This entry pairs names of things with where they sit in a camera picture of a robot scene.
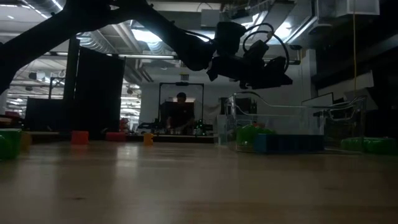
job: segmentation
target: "yellow cable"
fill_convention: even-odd
[[[356,96],[356,76],[357,76],[357,63],[356,63],[356,0],[353,6],[353,28],[354,28],[354,96]]]

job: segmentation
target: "person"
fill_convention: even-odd
[[[189,133],[189,128],[195,122],[195,115],[193,108],[185,104],[186,100],[185,93],[177,95],[177,107],[170,112],[169,118],[167,118],[167,129],[174,129],[175,132],[182,134]]]

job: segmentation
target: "red block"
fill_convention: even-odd
[[[88,131],[72,131],[72,145],[87,145],[88,144]]]
[[[126,133],[106,133],[107,141],[126,141]]]

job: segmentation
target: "fluorescent light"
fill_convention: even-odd
[[[144,41],[147,43],[156,43],[162,41],[158,36],[156,36],[150,31],[137,30],[137,29],[132,29],[131,31],[138,41]]]
[[[310,26],[312,26],[312,24],[314,22],[316,22],[318,20],[317,16],[314,16],[314,18],[312,18],[310,20],[310,22],[307,23],[307,25],[305,25],[303,28],[300,29],[300,31],[298,31],[291,39],[287,40],[286,43],[291,44],[293,41],[295,41],[300,35],[302,35],[304,33],[304,31],[306,31]]]
[[[18,7],[17,5],[0,4],[1,7]]]
[[[119,55],[119,57],[126,58],[137,58],[137,59],[164,59],[164,60],[174,60],[174,55]]]
[[[42,14],[42,12],[40,12],[39,10],[37,10],[37,9],[35,9],[35,11],[37,12],[37,13],[39,13],[42,17],[44,17],[45,19],[48,19],[49,17],[48,16],[46,16],[45,14]]]
[[[26,94],[26,93],[8,93],[7,96],[8,97],[13,97],[13,96],[16,96],[16,97],[22,97],[22,96],[49,97],[47,94]],[[63,95],[51,95],[51,97],[54,97],[54,98],[62,97],[63,98]]]
[[[63,9],[63,7],[56,1],[56,0],[51,0],[60,10]]]
[[[211,3],[209,2],[208,4],[200,4],[199,1],[196,2],[188,2],[188,1],[182,1],[182,2],[173,2],[173,1],[151,1],[151,3],[154,4],[154,9],[156,11],[172,11],[172,12],[200,12],[202,9],[211,9],[213,8],[214,10],[219,10],[221,9],[221,4],[220,3]]]
[[[133,97],[133,96],[122,96],[122,97],[120,97],[120,99],[122,99],[122,100],[138,100],[137,97]]]

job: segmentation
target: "orange block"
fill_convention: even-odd
[[[106,133],[105,139],[107,141],[124,142],[126,141],[126,133]]]
[[[154,135],[151,133],[144,134],[144,145],[153,146],[154,145]]]
[[[88,131],[72,131],[72,145],[86,145],[88,144]]]

